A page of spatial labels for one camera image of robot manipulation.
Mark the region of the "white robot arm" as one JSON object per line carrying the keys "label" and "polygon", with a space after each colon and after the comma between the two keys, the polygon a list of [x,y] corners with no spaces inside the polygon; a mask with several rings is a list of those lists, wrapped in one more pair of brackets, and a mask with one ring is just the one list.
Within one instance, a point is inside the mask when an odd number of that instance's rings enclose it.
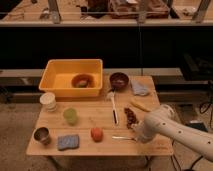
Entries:
{"label": "white robot arm", "polygon": [[174,110],[165,104],[147,113],[144,119],[133,127],[137,140],[148,143],[157,134],[161,134],[213,162],[213,134],[177,123],[173,120],[174,114]]}

